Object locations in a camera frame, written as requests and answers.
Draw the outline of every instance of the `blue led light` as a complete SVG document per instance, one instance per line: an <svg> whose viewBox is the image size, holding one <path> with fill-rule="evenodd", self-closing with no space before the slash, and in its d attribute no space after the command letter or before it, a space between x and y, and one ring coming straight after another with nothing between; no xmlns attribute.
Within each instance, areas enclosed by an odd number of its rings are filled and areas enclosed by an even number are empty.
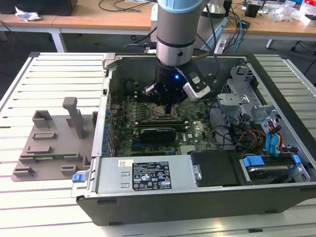
<svg viewBox="0 0 316 237"><path fill-rule="evenodd" d="M179 74L174 75L174 80L180 80L181 76Z"/></svg>

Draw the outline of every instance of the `power supply label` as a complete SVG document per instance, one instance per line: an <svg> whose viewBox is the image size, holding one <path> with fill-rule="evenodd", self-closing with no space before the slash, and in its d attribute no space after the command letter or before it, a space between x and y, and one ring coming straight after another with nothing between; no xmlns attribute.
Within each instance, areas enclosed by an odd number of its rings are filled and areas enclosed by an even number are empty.
<svg viewBox="0 0 316 237"><path fill-rule="evenodd" d="M169 163L133 163L133 190L171 189Z"/></svg>

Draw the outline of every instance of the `wooden desk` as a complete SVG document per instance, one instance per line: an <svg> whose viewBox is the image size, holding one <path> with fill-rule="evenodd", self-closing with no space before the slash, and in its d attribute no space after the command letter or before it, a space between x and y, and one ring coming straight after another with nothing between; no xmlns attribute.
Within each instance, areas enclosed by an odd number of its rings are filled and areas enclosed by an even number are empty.
<svg viewBox="0 0 316 237"><path fill-rule="evenodd" d="M53 21L56 15L41 15L40 20L36 21L21 21L14 14L0 14L0 20L6 26L21 26L21 27L53 27Z"/></svg>
<svg viewBox="0 0 316 237"><path fill-rule="evenodd" d="M41 15L41 19L36 21L21 21L14 14L0 14L0 20L14 32L44 32L51 33L54 30L53 21L56 15ZM8 29L0 22L0 40L6 41L4 31Z"/></svg>
<svg viewBox="0 0 316 237"><path fill-rule="evenodd" d="M240 17L251 23L247 30L245 38L269 40L267 48L271 48L274 40L316 40L316 27L306 26L301 21L293 19L289 21L273 22L267 14L258 13L255 18L244 16L244 11L241 10L241 5L236 7L236 3L240 0L233 1L234 12ZM226 41L236 31L236 26L233 20L229 20L223 34L220 37L218 45Z"/></svg>
<svg viewBox="0 0 316 237"><path fill-rule="evenodd" d="M141 12L109 12L99 8L99 1L100 0L78 0L78 4L72 13L72 16L57 16L53 22L53 27L150 30L150 15L153 4L140 6L139 9ZM112 5L112 3L116 1L105 0L101 6L105 9L116 10ZM118 3L118 5L123 8L132 7L138 4L139 3Z"/></svg>

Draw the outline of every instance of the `crumpled paper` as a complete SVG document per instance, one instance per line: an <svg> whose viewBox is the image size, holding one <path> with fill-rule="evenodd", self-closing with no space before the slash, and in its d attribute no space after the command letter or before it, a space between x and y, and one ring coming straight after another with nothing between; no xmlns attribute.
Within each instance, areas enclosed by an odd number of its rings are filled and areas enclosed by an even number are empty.
<svg viewBox="0 0 316 237"><path fill-rule="evenodd" d="M19 10L17 7L15 7L15 10L16 10L16 14L15 15L21 21L29 22L29 21L34 21L34 20L41 19L37 12L25 12L25 11Z"/></svg>

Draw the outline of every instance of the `black computer case side panel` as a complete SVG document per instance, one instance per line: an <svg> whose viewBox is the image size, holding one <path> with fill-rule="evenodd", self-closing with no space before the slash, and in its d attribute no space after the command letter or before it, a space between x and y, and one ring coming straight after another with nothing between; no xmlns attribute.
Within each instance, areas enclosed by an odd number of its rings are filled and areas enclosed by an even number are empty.
<svg viewBox="0 0 316 237"><path fill-rule="evenodd" d="M280 213L316 195L316 185L207 193L77 197L98 226Z"/></svg>

